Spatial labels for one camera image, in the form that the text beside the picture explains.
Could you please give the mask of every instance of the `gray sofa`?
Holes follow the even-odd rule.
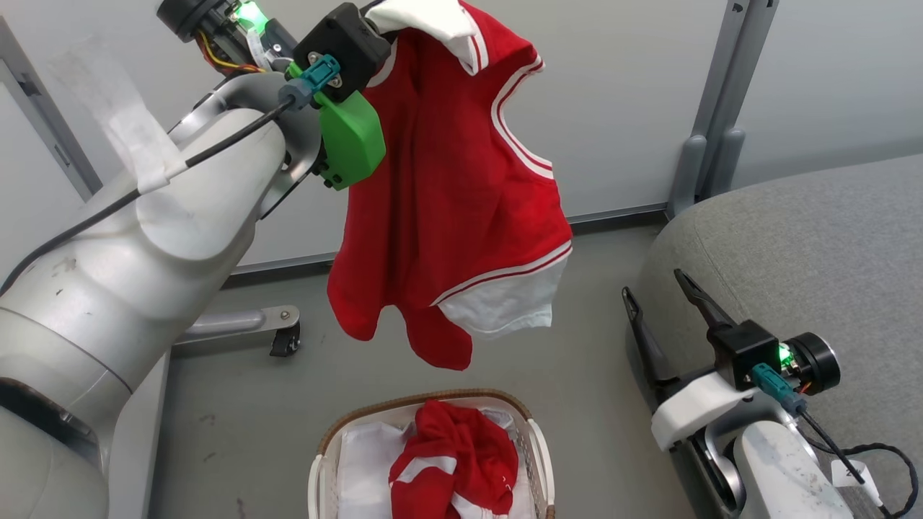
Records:
[[[780,338],[824,337],[843,378],[809,399],[814,417],[841,447],[890,443],[923,468],[923,155],[747,187],[671,222],[632,288],[686,372],[712,363],[713,349],[675,268],[736,320]],[[885,504],[901,509],[904,464],[889,453],[860,457]],[[857,494],[846,500],[857,517],[881,516]],[[923,503],[909,516],[923,517]]]

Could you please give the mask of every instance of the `white basket handle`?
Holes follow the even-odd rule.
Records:
[[[307,477],[307,519],[320,519],[319,500],[320,500],[320,462],[324,457],[318,454],[311,464],[311,473]]]
[[[551,469],[551,452],[548,451],[548,444],[545,442],[545,435],[538,423],[529,419],[529,425],[532,426],[532,432],[535,435],[535,443],[538,445],[538,462],[542,465],[542,474],[545,476],[545,497],[548,500],[548,506],[555,504],[555,473]]]

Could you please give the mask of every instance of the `gray floor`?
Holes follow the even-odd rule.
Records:
[[[411,352],[386,309],[370,343],[349,338],[328,304],[326,277],[236,288],[214,311],[295,304],[303,349],[267,355],[248,336],[175,352],[151,519],[302,518],[307,471],[327,427],[368,404],[420,392],[494,387],[532,410],[551,450],[558,516],[692,516],[629,372],[620,290],[631,284],[658,227],[574,240],[551,329],[475,344],[462,372]]]

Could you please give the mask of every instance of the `laundry basket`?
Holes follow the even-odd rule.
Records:
[[[441,400],[458,407],[497,409],[509,413],[516,428],[517,451],[525,458],[526,473],[532,490],[536,519],[555,519],[555,478],[551,457],[542,430],[529,410],[519,400],[504,392],[488,389],[432,392],[408,396],[353,411],[341,418],[324,435],[318,456],[311,465],[307,480],[307,516],[309,519],[337,519],[337,467],[340,462],[342,435],[353,426],[383,422],[403,427],[414,421],[416,411],[427,400]]]

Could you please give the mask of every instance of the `red cloth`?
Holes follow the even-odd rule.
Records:
[[[519,456],[507,432],[477,409],[430,400],[416,436],[391,467],[394,519],[482,519],[506,515]]]
[[[551,164],[528,152],[502,119],[503,103],[544,64],[529,42],[462,5],[477,28],[462,41],[470,43],[470,65],[424,32],[402,30],[393,68],[364,92],[388,153],[349,189],[328,284],[334,314],[352,337],[372,339],[380,310],[394,305],[415,353],[452,369],[468,367],[472,339],[437,304],[453,290],[565,260],[571,236]],[[522,299],[499,292],[478,298],[474,313],[497,315],[492,306]],[[510,329],[550,324],[550,310],[543,315],[544,324],[523,318]]]

